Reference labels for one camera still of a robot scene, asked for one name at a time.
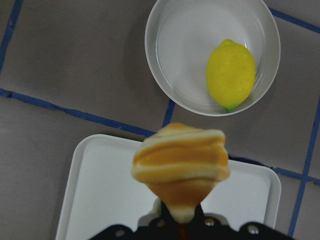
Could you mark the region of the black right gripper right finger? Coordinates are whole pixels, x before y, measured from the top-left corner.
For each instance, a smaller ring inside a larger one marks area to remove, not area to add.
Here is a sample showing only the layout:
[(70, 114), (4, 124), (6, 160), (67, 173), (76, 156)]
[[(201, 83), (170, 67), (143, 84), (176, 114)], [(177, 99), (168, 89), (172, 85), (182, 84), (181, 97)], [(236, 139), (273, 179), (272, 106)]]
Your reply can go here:
[(222, 215), (204, 213), (200, 205), (187, 225), (191, 240), (290, 240), (291, 237), (259, 222), (246, 222), (238, 230)]

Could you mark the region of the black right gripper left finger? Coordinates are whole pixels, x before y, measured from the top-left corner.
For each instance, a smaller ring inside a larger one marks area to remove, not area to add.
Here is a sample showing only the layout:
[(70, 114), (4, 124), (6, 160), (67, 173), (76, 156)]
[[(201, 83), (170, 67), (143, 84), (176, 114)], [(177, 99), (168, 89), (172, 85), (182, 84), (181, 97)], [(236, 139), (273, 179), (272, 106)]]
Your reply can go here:
[(110, 225), (91, 237), (92, 240), (178, 240), (178, 224), (163, 202), (138, 220), (136, 230), (123, 224)]

